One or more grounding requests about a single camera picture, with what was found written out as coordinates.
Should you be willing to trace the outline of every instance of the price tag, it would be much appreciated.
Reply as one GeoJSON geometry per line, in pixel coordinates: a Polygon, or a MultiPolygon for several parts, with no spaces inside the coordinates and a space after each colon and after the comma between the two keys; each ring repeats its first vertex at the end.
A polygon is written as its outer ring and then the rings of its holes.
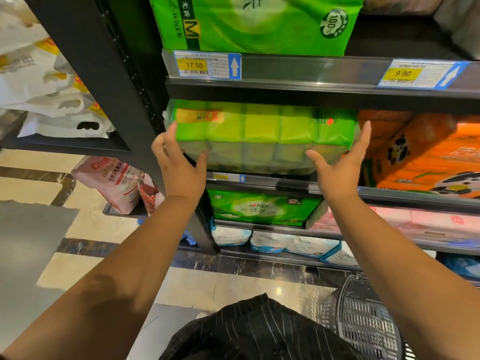
{"type": "Polygon", "coordinates": [[[470,63],[394,59],[378,87],[445,90],[470,63]]]}
{"type": "Polygon", "coordinates": [[[242,79],[242,55],[174,50],[180,77],[220,80],[242,79]]]}
{"type": "Polygon", "coordinates": [[[219,181],[230,181],[245,183],[246,176],[244,174],[231,174],[231,173],[213,173],[213,178],[219,181]]]}

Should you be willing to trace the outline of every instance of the person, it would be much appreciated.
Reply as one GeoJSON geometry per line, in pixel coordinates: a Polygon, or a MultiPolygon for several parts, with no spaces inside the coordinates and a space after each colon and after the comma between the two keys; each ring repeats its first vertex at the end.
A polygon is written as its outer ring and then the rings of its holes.
{"type": "MultiPolygon", "coordinates": [[[[359,141],[334,165],[319,153],[306,151],[317,169],[321,192],[355,258],[417,357],[477,359],[480,291],[392,228],[357,194],[370,132],[367,122],[359,141]]],[[[205,189],[207,152],[193,167],[175,134],[174,123],[152,144],[165,182],[165,200],[41,314],[4,351],[4,359],[127,358],[205,189]]],[[[194,320],[174,336],[161,358],[362,358],[320,325],[265,300],[266,296],[259,296],[223,308],[222,317],[231,317],[223,327],[217,314],[194,320]],[[292,322],[290,330],[289,326],[285,330],[285,322],[279,328],[278,321],[284,319],[293,319],[295,328],[292,322]]]]}

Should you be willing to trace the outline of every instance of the green package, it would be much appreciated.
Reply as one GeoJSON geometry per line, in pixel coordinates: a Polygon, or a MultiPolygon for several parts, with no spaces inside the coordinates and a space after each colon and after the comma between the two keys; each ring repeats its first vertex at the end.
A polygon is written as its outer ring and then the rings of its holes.
{"type": "Polygon", "coordinates": [[[213,215],[219,220],[300,226],[322,201],[318,198],[271,196],[208,189],[213,215]]]}
{"type": "Polygon", "coordinates": [[[342,56],[363,0],[150,0],[174,50],[342,56]]]}
{"type": "Polygon", "coordinates": [[[191,159],[208,149],[209,169],[241,173],[313,173],[305,150],[336,163],[358,129],[356,111],[303,106],[171,100],[164,116],[191,159]]]}

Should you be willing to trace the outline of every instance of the person's left hand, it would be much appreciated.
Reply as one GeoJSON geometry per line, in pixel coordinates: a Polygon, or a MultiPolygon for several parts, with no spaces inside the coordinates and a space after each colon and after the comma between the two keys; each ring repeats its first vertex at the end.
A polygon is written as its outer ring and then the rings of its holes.
{"type": "Polygon", "coordinates": [[[202,152],[196,166],[192,166],[177,143],[176,133],[177,122],[174,121],[167,132],[153,141],[152,151],[162,170],[166,197],[182,197],[196,206],[207,182],[208,151],[202,152]]]}

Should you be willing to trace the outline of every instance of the person's right arm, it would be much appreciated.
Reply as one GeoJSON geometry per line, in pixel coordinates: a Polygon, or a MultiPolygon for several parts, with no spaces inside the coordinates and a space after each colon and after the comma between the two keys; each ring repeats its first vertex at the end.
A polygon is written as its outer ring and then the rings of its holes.
{"type": "Polygon", "coordinates": [[[420,359],[480,358],[480,290],[424,253],[357,194],[370,139],[366,123],[352,150],[335,165],[317,152],[319,186],[370,284],[420,359]]]}

